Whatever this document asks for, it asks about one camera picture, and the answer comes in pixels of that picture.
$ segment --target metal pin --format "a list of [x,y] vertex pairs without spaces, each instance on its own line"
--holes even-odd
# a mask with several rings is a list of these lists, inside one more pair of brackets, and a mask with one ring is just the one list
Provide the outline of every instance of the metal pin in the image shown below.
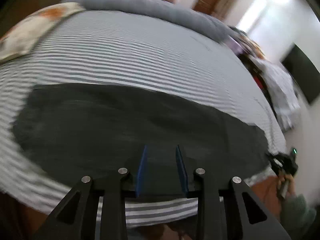
[[128,172],[128,170],[127,170],[126,168],[120,168],[120,169],[118,170],[118,172],[119,172],[120,174],[126,174],[126,173]]
[[239,177],[233,177],[233,178],[232,178],[232,181],[233,181],[234,183],[240,183],[240,182],[241,182],[241,179],[240,179]]
[[89,177],[89,176],[84,176],[84,177],[82,177],[82,179],[81,179],[81,181],[83,182],[83,183],[87,183],[87,182],[89,182],[91,180],[91,178]]
[[205,169],[203,169],[203,168],[196,169],[196,174],[202,175],[204,173],[205,173]]

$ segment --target gray and white striped fabric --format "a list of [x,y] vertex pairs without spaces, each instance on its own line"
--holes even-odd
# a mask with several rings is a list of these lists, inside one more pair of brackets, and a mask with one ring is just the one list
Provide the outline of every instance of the gray and white striped fabric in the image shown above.
[[[264,130],[271,152],[285,151],[268,102],[230,49],[163,20],[85,11],[48,33],[31,54],[0,66],[0,187],[44,213],[69,187],[21,154],[11,123],[33,85],[70,82],[135,86],[213,106]],[[128,226],[182,219],[196,211],[196,199],[126,203]]]

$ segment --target person's arm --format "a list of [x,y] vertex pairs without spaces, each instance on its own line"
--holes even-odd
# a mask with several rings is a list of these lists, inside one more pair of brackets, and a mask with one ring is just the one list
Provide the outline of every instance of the person's arm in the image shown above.
[[290,181],[286,198],[282,201],[280,222],[292,240],[302,239],[316,217],[316,210],[309,208],[303,195],[296,195],[291,175],[279,176],[279,185]]

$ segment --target dark rectangular screen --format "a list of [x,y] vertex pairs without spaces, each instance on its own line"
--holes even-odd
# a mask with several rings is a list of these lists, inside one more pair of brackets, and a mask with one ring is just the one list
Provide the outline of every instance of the dark rectangular screen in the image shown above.
[[320,93],[320,73],[311,60],[295,45],[282,64],[301,88],[309,104]]

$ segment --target black cloth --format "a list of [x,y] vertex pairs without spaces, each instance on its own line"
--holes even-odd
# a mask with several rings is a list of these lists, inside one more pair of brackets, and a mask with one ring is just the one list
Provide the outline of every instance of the black cloth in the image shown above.
[[13,125],[23,154],[54,179],[73,186],[82,176],[117,170],[148,146],[145,188],[180,194],[175,148],[213,169],[220,188],[267,165],[268,143],[257,126],[166,93],[129,86],[36,86]]

